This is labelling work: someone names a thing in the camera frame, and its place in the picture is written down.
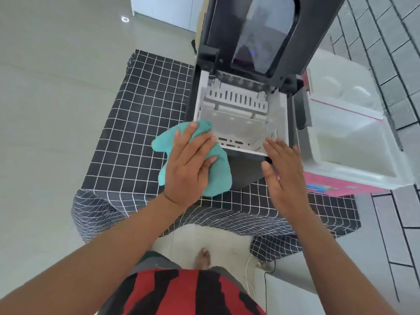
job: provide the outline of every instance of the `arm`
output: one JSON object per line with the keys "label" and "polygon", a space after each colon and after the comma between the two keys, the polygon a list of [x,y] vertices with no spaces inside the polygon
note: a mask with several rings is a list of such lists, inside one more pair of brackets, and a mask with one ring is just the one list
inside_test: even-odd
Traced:
{"label": "arm", "polygon": [[299,150],[269,138],[264,149],[281,177],[261,164],[270,198],[297,234],[325,313],[396,315],[309,206]]}
{"label": "arm", "polygon": [[216,140],[197,124],[175,134],[164,193],[139,212],[103,232],[0,301],[1,314],[94,314],[127,277],[146,250],[207,187],[205,160]]}

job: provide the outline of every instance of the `pink panel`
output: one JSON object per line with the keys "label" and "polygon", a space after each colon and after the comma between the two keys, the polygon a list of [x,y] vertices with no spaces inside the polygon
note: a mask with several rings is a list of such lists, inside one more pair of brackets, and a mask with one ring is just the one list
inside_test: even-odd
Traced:
{"label": "pink panel", "polygon": [[371,185],[357,184],[355,182],[329,178],[308,172],[304,172],[304,176],[308,191],[329,196],[347,196],[350,194],[380,192],[385,190]]}

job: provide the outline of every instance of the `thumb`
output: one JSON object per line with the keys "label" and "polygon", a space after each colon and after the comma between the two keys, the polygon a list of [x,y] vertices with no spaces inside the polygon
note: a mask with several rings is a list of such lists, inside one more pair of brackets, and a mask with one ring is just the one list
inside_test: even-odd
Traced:
{"label": "thumb", "polygon": [[265,183],[267,184],[269,191],[270,190],[273,191],[274,188],[280,187],[280,184],[278,183],[278,180],[277,180],[276,173],[274,172],[273,168],[268,162],[263,161],[261,163],[261,169],[262,169],[262,174],[264,175],[264,178],[265,178]]}
{"label": "thumb", "polygon": [[217,160],[216,156],[206,159],[198,171],[198,183],[201,186],[207,187],[209,180],[209,169],[211,165]]}

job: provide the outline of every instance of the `pants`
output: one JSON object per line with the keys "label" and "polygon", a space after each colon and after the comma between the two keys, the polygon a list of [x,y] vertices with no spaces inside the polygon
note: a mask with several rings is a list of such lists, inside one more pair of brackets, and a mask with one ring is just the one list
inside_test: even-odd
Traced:
{"label": "pants", "polygon": [[[129,276],[137,272],[151,270],[154,268],[161,268],[165,270],[182,269],[178,264],[172,262],[170,259],[167,259],[162,254],[157,253],[155,251],[147,251],[143,255],[140,262],[130,272]],[[242,286],[242,284],[238,280],[236,280],[235,277],[232,274],[230,274],[229,271],[225,268],[221,266],[213,266],[209,269],[209,271],[219,273],[220,275],[231,281],[237,288],[239,288],[240,291],[246,293],[244,286]]]}

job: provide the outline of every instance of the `black grid tablecloth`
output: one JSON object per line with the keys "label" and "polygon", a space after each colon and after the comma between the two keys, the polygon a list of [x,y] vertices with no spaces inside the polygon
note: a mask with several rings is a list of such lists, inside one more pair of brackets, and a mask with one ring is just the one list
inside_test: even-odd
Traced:
{"label": "black grid tablecloth", "polygon": [[[152,140],[183,121],[193,66],[136,50],[109,113],[92,162],[72,206],[85,242],[136,212],[163,190],[158,174],[166,161]],[[308,194],[313,210],[335,236],[360,227],[352,196]],[[250,251],[268,262],[301,250],[289,223],[274,209],[264,179],[241,191],[202,197],[163,235],[186,224],[252,235]]]}

